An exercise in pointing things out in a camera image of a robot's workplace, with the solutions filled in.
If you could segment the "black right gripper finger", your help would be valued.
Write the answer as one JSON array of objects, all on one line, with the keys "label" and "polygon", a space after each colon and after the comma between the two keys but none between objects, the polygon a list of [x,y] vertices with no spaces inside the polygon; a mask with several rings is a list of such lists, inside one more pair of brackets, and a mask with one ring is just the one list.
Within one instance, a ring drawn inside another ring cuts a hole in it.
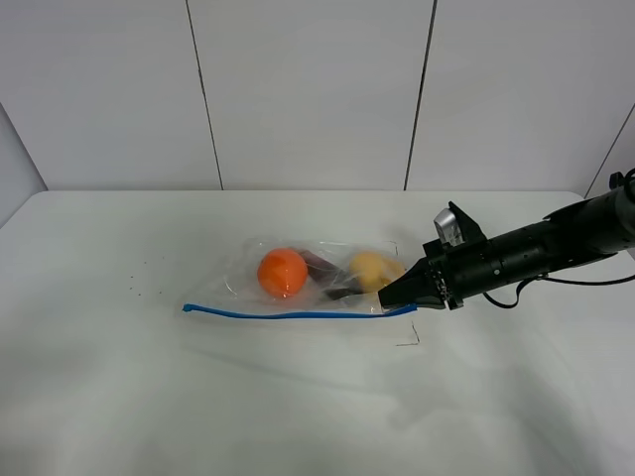
[{"label": "black right gripper finger", "polygon": [[415,305],[424,308],[441,308],[442,294],[436,273],[427,258],[420,259],[401,278],[378,292],[383,308],[400,308]]}]

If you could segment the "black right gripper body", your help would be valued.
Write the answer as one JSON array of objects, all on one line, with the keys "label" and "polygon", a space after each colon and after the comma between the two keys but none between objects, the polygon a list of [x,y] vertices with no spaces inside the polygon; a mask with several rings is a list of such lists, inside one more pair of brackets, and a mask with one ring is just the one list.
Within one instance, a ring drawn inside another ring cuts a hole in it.
[{"label": "black right gripper body", "polygon": [[450,310],[455,310],[463,306],[469,287],[476,285],[476,274],[486,269],[487,259],[482,254],[488,246],[488,238],[476,221],[453,201],[446,208],[458,218],[464,243],[455,247],[444,246],[438,236],[425,243],[423,249],[436,273],[444,303]]}]

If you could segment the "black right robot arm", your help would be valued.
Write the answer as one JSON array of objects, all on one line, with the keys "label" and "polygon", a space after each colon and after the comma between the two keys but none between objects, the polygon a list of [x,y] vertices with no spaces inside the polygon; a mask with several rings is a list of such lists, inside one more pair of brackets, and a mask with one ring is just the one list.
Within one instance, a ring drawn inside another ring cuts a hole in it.
[{"label": "black right robot arm", "polygon": [[401,278],[378,293],[383,309],[457,309],[466,298],[518,291],[554,272],[602,261],[634,246],[634,174],[615,173],[609,191],[543,220],[488,238],[451,202],[435,219],[436,240]]}]

